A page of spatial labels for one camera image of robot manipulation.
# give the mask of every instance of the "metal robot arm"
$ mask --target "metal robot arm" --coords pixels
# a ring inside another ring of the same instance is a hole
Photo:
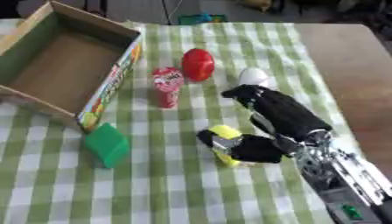
[[[253,112],[250,121],[272,136],[283,155],[296,160],[336,223],[392,223],[391,183],[365,158],[334,148],[329,124],[266,87],[240,85],[222,96]]]

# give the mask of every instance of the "red cup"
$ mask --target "red cup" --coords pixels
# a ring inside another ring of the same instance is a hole
[[[182,73],[175,67],[167,66],[155,69],[152,75],[159,106],[165,109],[176,106],[179,90],[184,84]]]

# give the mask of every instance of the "white ball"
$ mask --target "white ball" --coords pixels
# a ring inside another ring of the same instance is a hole
[[[240,74],[240,85],[258,85],[268,87],[268,75],[258,67],[247,67]]]

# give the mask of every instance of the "yellow object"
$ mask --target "yellow object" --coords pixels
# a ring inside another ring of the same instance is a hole
[[[219,137],[223,137],[226,139],[232,139],[235,137],[240,137],[242,135],[240,131],[238,131],[237,129],[232,129],[227,125],[215,125],[209,130],[211,130]],[[232,159],[229,155],[226,155],[214,148],[213,148],[213,152],[223,163],[225,163],[228,166],[237,166],[241,163],[241,161]]]

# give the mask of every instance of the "green light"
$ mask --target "green light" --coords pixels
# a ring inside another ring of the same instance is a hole
[[[344,205],[341,207],[343,212],[348,216],[348,218],[352,221],[363,221],[361,215],[355,209],[354,206]]]

